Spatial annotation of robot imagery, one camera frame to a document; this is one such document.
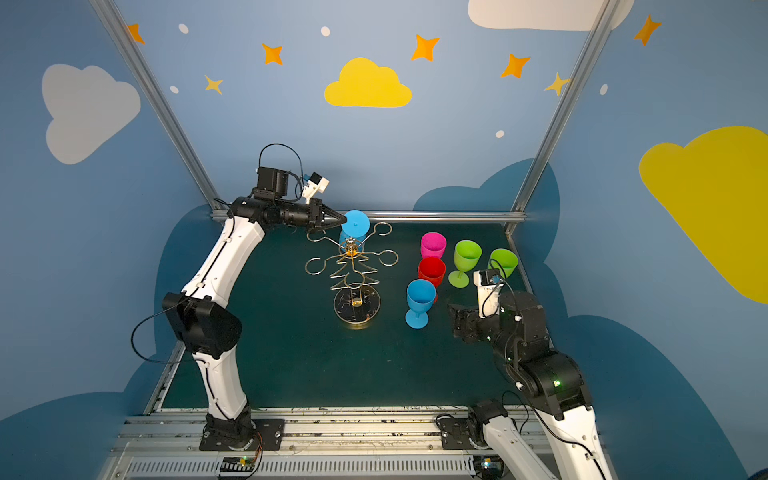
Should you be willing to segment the blue wine glass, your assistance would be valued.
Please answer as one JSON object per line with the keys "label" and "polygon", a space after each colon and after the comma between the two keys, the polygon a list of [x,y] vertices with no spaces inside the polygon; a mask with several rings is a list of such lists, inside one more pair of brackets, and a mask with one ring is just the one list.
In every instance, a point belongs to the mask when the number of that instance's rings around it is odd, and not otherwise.
{"label": "blue wine glass", "polygon": [[368,216],[360,210],[345,213],[346,222],[341,226],[339,243],[345,251],[362,252],[371,224]]}
{"label": "blue wine glass", "polygon": [[436,296],[436,288],[428,280],[417,279],[409,283],[406,290],[409,309],[405,315],[405,321],[409,327],[422,329],[428,324],[428,311],[432,308]]}

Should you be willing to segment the red plastic wine glass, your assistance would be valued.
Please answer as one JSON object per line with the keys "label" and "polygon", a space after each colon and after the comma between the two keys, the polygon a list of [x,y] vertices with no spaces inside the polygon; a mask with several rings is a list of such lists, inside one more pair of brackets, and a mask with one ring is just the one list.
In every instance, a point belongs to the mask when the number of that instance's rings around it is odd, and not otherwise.
{"label": "red plastic wine glass", "polygon": [[418,265],[418,278],[430,282],[438,288],[444,280],[446,265],[438,257],[425,257]]}

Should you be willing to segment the green wine glass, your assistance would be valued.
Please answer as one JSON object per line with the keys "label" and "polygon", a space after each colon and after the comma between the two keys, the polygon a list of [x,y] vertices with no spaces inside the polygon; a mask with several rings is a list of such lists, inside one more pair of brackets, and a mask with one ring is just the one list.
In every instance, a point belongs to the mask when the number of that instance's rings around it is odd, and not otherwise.
{"label": "green wine glass", "polygon": [[448,276],[455,288],[466,288],[470,283],[468,273],[477,265],[482,256],[481,246],[472,240],[461,240],[455,245],[453,261],[455,270]]}
{"label": "green wine glass", "polygon": [[509,249],[495,249],[491,252],[488,268],[497,270],[503,278],[509,278],[519,265],[517,255]]}

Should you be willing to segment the magenta plastic wine glass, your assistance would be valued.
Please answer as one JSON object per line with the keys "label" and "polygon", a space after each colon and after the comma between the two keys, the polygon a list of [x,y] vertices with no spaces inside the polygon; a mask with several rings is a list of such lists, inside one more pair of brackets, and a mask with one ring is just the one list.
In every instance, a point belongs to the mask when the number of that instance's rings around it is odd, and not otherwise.
{"label": "magenta plastic wine glass", "polygon": [[438,232],[427,232],[421,237],[420,253],[423,259],[441,259],[447,247],[446,238]]}

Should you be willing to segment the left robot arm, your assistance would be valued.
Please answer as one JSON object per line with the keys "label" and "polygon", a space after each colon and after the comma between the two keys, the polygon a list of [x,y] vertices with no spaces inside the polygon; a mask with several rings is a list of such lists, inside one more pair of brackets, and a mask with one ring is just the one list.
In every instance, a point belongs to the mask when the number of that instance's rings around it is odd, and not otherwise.
{"label": "left robot arm", "polygon": [[201,372],[208,399],[203,430],[206,450],[247,450],[255,440],[251,407],[236,361],[242,323],[227,309],[246,261],[270,227],[317,231],[346,221],[318,197],[329,184],[326,177],[312,173],[302,178],[298,199],[289,200],[288,176],[284,170],[258,168],[256,186],[250,195],[230,204],[221,235],[198,272],[181,292],[167,294],[162,302],[176,338]]}

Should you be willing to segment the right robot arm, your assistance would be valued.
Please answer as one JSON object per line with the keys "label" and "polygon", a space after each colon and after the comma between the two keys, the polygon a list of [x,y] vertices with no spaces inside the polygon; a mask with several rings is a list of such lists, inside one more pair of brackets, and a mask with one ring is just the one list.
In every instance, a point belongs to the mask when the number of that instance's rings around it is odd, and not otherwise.
{"label": "right robot arm", "polygon": [[504,292],[474,308],[451,304],[448,312],[455,337],[491,346],[515,392],[541,424],[558,470],[552,472],[533,452],[497,400],[471,407],[471,441],[491,449],[517,479],[611,478],[584,375],[570,356],[552,346],[536,296]]}

